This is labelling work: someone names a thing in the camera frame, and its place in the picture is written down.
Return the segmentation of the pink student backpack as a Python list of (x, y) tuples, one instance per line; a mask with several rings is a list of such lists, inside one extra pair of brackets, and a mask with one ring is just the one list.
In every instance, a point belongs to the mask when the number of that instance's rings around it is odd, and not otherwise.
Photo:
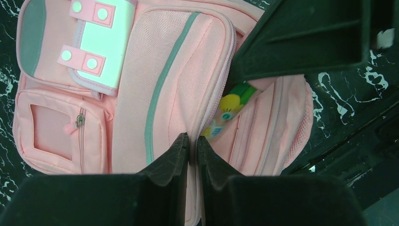
[[(243, 0), (26, 0), (13, 136), (46, 174), (136, 173), (187, 133), (185, 224), (202, 220), (197, 138), (213, 119), (231, 60), (263, 10)], [(303, 75), (257, 89), (212, 140), (247, 176), (279, 175), (311, 135)]]

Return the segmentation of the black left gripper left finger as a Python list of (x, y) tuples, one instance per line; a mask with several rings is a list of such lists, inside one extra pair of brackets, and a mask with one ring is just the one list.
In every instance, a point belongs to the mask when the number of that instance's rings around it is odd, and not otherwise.
[(36, 176), (0, 217), (3, 226), (182, 226), (189, 138), (136, 174)]

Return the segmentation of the yellow green patterned pencil case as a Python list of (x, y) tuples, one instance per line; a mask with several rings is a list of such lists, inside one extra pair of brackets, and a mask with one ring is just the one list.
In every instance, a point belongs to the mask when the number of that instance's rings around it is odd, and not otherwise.
[(247, 82), (239, 83), (230, 89), (229, 92), (221, 98), (213, 119), (201, 135), (210, 140), (215, 138), (241, 111), (256, 91), (257, 89)]

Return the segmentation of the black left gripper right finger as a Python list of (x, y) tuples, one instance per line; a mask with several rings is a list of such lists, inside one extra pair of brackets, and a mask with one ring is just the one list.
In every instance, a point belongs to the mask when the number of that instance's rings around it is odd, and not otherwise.
[(197, 143), (205, 226), (364, 226), (353, 192), (317, 175), (247, 177)]

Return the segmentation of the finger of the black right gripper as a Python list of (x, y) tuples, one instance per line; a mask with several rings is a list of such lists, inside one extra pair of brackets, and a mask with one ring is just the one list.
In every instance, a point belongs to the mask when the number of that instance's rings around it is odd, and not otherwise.
[(227, 83), (362, 67), (370, 17), (369, 0), (274, 0), (234, 55)]

